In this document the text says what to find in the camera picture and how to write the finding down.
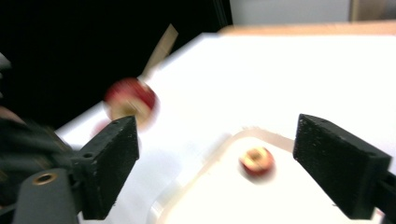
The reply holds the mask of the black metal frame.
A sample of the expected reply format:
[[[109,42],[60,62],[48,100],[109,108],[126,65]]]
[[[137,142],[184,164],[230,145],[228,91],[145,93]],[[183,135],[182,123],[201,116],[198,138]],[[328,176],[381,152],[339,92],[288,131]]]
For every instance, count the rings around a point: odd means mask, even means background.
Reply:
[[[233,24],[230,0],[212,0],[218,27],[224,28]]]

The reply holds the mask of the wooden table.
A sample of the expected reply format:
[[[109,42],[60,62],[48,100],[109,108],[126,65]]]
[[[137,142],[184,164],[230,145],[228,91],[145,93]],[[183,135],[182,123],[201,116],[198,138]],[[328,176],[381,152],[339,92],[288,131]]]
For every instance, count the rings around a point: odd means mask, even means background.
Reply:
[[[396,35],[396,20],[227,26],[221,35]]]

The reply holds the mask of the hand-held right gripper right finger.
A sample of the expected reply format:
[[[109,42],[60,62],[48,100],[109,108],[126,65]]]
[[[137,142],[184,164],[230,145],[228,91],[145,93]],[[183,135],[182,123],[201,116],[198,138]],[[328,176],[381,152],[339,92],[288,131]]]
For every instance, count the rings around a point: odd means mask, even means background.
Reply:
[[[334,123],[302,114],[293,158],[350,219],[392,219],[392,157]]]

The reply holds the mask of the white table board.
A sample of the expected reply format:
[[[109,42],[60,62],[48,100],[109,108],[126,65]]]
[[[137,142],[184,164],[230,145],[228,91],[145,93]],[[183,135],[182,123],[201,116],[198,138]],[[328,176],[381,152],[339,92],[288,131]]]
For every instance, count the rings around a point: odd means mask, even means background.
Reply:
[[[201,35],[154,70],[159,105],[140,158],[103,220],[153,224],[228,137],[259,128],[294,140],[327,119],[391,155],[396,173],[396,35]]]

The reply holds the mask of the thin wooden skewer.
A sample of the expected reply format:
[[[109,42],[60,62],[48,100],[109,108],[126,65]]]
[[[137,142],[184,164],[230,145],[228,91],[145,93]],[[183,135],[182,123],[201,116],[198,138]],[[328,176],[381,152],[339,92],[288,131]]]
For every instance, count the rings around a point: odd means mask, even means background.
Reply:
[[[170,54],[175,42],[177,41],[177,37],[178,31],[172,24],[169,24],[149,56],[148,62],[143,69],[142,74],[139,76],[140,79],[147,79],[151,69],[160,64]]]

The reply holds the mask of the square metal tray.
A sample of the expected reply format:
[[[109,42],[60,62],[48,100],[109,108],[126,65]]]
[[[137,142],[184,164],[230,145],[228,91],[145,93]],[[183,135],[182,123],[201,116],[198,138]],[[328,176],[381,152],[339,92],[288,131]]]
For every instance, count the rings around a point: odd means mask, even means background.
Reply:
[[[168,195],[154,210],[153,224],[380,224],[349,219],[292,157],[294,140],[269,131],[245,129],[225,139],[197,176]],[[263,146],[275,166],[262,177],[247,175],[239,157]]]

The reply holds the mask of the white cabinet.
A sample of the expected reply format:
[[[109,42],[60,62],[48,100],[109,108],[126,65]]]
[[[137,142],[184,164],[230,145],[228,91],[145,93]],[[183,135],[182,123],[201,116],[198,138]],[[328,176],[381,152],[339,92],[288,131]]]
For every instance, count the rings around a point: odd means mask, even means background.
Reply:
[[[350,0],[230,0],[236,25],[325,23],[349,20]]]

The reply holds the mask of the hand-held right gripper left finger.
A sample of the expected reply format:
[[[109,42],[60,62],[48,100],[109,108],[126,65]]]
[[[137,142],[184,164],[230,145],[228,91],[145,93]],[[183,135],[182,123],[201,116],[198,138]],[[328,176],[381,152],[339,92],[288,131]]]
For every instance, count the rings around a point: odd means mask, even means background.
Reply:
[[[85,219],[107,217],[138,159],[134,116],[111,121],[73,156]]]

